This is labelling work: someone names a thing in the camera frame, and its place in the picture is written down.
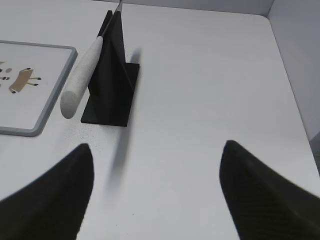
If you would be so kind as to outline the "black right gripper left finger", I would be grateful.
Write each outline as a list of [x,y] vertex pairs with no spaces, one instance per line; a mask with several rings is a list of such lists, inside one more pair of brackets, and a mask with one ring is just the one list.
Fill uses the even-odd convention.
[[0,202],[2,240],[75,240],[94,186],[87,143]]

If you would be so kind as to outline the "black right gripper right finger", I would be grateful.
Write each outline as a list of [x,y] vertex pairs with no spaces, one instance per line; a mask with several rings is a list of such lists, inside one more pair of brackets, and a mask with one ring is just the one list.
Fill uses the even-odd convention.
[[320,199],[234,140],[223,148],[221,189],[241,240],[318,240]]

